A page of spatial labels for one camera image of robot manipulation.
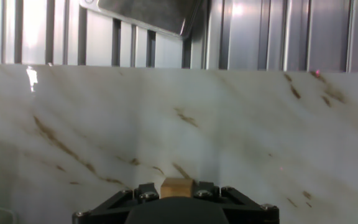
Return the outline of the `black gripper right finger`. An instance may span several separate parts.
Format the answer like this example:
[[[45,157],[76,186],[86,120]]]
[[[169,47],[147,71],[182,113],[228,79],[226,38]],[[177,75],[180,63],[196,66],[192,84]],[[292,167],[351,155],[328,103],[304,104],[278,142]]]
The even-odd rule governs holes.
[[[219,218],[228,223],[280,224],[277,206],[258,204],[231,186],[219,187],[212,182],[197,182],[193,186],[193,198],[216,205]]]

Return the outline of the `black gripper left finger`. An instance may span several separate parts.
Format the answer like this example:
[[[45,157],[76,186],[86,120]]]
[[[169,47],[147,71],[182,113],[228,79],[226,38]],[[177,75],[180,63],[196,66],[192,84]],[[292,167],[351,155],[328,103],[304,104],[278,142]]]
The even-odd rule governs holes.
[[[133,190],[120,190],[91,210],[75,212],[72,224],[124,224],[129,212],[138,205],[160,198],[154,183],[140,184]]]

